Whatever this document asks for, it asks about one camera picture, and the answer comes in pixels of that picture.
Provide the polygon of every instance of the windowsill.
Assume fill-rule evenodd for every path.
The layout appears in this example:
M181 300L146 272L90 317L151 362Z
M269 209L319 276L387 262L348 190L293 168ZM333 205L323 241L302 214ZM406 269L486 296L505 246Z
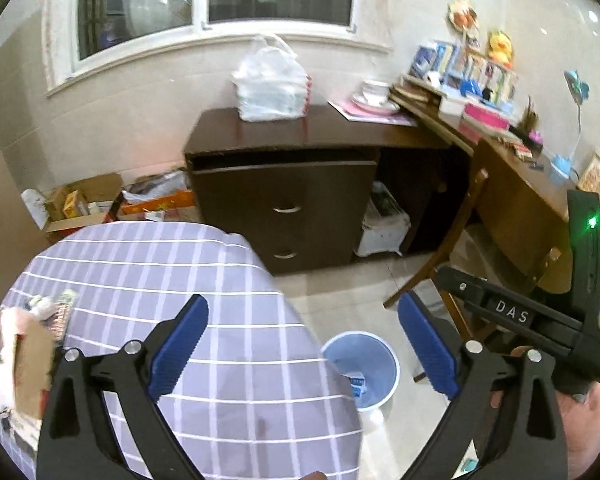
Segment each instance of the windowsill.
M85 80L110 68L132 62L143 57L169 52L181 48L189 48L215 43L237 43L251 41L261 33L275 32L284 40L304 41L311 43L337 44L387 54L392 47L375 41L363 40L355 32L337 26L317 25L313 30L299 27L299 23L291 26L265 25L260 28L254 22L223 23L207 30L194 30L193 26L165 30L142 38L126 41L125 43L100 51L93 56L81 60L78 67L63 83L55 86L46 93L50 97L74 83Z

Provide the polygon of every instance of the picture frame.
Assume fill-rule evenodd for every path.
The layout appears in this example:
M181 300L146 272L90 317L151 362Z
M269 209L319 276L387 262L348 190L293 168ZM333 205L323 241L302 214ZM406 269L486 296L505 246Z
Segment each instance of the picture frame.
M600 196L600 154L594 153L587 169L577 184L582 191L596 192Z

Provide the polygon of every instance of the white wall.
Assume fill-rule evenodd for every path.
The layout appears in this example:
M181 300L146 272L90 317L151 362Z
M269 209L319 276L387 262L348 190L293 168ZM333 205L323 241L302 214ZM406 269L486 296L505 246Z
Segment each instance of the white wall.
M40 1L12 0L10 7L25 5L27 11L8 8L0 21L0 145L19 187L48 189L108 171L127 177L153 171L180 159L203 110L235 105L229 74L247 43L157 54L45 97ZM583 122L587 139L600 147L600 7L593 0L472 1L483 43L490 28L503 27L511 35L522 80L518 104L533 96L549 149L566 153L575 138L576 107L562 76L570 68L577 68L591 86ZM454 38L445 21L448 2L370 2L377 19L390 26L391 54L293 43L314 78L313 101L345 96L363 78L394 79L407 69L419 43ZM589 10L598 23L590 21ZM582 151L588 152L588 146Z

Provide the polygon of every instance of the plate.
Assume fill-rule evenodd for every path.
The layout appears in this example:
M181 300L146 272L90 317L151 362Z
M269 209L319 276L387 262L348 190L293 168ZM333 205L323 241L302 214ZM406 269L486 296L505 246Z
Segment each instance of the plate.
M373 115L387 116L393 115L400 111L400 107L396 103L391 101L385 101L379 106L370 105L366 101L364 96L360 94L353 94L351 96L351 100L356 104L356 106L359 106L365 112L368 112Z

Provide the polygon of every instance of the trash can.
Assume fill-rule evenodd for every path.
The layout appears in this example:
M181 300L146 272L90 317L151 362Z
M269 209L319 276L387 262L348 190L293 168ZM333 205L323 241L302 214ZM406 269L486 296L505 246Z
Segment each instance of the trash can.
M322 354L342 375L349 377L359 412L379 408L398 387L398 358L375 334L343 332L325 343Z

